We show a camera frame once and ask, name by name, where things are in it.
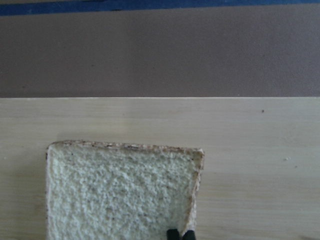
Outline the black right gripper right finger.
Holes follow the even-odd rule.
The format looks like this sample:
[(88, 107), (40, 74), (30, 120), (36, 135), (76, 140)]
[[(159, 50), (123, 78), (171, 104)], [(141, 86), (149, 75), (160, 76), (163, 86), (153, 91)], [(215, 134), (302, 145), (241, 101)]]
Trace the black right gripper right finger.
[(196, 235), (193, 230), (187, 230), (182, 236), (182, 240), (196, 240)]

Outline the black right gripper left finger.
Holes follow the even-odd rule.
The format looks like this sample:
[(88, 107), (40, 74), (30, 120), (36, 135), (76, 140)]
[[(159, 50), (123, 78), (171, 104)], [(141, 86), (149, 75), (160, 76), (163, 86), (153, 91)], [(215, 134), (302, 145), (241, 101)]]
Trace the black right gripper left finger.
[(177, 229), (168, 229), (166, 231), (167, 240), (180, 240), (180, 233)]

